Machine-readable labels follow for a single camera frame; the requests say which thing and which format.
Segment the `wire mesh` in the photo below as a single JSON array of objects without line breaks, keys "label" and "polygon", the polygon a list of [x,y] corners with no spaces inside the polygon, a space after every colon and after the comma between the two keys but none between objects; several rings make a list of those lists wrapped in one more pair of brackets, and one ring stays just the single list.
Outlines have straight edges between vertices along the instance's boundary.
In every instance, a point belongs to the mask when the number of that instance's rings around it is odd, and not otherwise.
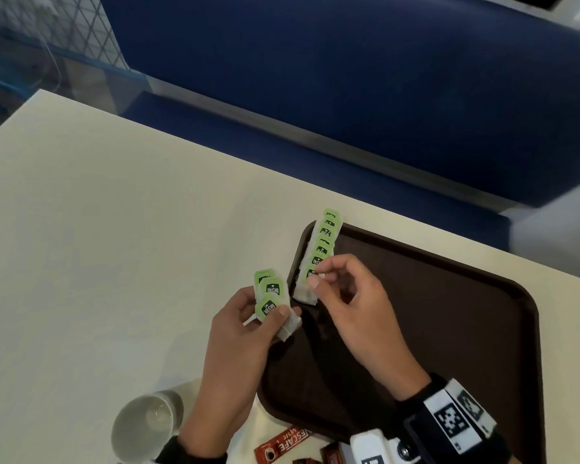
[{"label": "wire mesh", "polygon": [[50,0],[58,15],[35,8],[33,0],[0,0],[0,28],[43,38],[89,59],[130,70],[100,0]]}]

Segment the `white mug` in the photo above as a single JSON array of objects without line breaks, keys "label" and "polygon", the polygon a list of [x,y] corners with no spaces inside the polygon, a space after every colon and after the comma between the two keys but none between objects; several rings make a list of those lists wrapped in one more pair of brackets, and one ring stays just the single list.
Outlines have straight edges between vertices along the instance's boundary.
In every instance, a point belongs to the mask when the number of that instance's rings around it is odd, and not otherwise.
[{"label": "white mug", "polygon": [[124,464],[154,460],[191,413],[200,380],[139,396],[128,402],[112,427],[112,449]]}]

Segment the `fingernail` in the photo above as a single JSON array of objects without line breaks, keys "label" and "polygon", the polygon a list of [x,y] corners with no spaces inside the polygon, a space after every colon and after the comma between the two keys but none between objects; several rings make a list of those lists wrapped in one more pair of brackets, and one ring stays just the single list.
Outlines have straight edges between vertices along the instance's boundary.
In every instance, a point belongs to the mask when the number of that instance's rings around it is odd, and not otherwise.
[{"label": "fingernail", "polygon": [[320,283],[320,277],[318,275],[312,275],[307,279],[307,286],[311,289],[316,289]]}]

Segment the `plastic tray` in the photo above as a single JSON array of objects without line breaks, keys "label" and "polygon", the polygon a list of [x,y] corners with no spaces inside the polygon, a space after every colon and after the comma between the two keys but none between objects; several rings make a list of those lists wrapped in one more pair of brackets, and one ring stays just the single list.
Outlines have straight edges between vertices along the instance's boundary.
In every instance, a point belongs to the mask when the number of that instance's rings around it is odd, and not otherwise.
[{"label": "plastic tray", "polygon": [[[314,224],[299,242],[290,293]],[[461,382],[519,460],[545,463],[539,317],[524,288],[344,224],[335,254],[346,253],[380,279],[423,367]],[[374,428],[389,439],[405,437],[393,398],[353,358],[326,308],[292,305],[303,309],[303,328],[271,348],[258,390],[265,410],[343,442]]]}]

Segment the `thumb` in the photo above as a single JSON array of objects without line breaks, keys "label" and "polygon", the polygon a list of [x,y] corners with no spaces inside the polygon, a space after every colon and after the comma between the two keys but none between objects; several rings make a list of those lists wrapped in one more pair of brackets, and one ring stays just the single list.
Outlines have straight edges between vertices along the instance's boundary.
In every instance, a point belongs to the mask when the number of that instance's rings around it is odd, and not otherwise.
[{"label": "thumb", "polygon": [[333,291],[331,285],[318,275],[312,275],[307,279],[308,287],[318,296],[331,314],[333,320],[342,315],[343,310],[348,306],[341,301],[340,297]]},{"label": "thumb", "polygon": [[266,338],[267,343],[270,343],[275,334],[279,332],[288,316],[290,316],[290,308],[285,304],[281,304],[264,318],[258,331],[260,335]]}]

